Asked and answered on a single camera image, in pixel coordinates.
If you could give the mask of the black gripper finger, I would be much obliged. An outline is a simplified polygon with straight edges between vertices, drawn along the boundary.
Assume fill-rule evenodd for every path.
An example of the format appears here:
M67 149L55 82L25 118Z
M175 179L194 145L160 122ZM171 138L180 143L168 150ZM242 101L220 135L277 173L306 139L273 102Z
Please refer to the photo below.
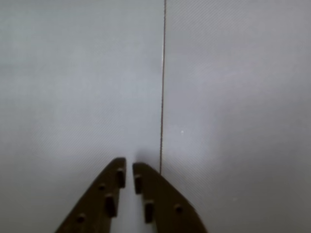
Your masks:
M126 184L126 159L113 159L56 230L57 233L109 233Z
M193 206L159 172L146 163L134 163L132 169L146 224L157 233L207 232Z

